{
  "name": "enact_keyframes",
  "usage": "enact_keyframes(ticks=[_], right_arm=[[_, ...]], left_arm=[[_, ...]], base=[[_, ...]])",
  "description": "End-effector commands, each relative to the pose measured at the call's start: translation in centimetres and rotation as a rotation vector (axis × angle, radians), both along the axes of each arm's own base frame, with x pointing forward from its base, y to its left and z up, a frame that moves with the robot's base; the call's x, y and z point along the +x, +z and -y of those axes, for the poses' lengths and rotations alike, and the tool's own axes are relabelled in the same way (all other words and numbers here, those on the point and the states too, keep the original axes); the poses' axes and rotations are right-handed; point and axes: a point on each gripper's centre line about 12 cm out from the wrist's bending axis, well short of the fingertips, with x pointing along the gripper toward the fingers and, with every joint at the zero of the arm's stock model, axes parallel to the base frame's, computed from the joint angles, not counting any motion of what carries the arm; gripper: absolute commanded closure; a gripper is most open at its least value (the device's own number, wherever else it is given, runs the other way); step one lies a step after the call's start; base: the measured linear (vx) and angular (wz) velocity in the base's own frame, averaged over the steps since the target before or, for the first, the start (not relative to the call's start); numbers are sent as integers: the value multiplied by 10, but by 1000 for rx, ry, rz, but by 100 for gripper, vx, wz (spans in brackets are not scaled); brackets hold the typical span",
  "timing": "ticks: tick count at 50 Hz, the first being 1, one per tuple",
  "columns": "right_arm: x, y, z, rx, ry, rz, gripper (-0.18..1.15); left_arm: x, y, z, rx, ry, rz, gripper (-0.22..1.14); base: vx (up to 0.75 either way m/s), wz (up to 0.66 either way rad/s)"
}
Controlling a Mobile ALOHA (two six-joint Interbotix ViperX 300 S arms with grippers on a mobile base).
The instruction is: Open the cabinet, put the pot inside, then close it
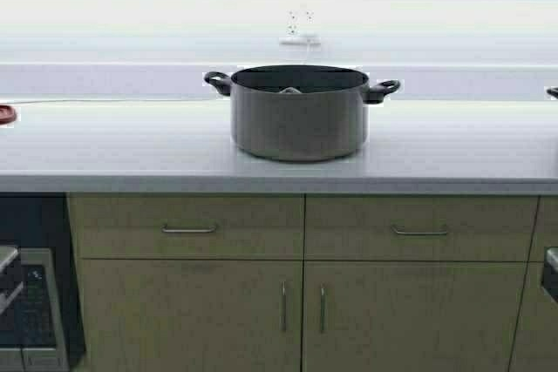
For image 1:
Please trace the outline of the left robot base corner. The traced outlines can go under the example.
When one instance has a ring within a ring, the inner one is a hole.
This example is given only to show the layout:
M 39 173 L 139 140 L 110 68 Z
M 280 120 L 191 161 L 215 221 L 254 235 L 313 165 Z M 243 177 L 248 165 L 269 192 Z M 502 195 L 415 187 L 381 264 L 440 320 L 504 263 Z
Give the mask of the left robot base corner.
M 21 254 L 16 247 L 1 246 L 1 314 L 12 305 L 23 289 Z

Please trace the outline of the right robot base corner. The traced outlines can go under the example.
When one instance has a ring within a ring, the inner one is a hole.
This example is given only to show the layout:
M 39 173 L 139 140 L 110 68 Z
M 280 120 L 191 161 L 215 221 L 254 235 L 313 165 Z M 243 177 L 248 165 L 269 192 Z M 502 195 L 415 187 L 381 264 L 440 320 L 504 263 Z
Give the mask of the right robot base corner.
M 558 302 L 558 249 L 550 247 L 545 252 L 541 287 L 555 301 Z

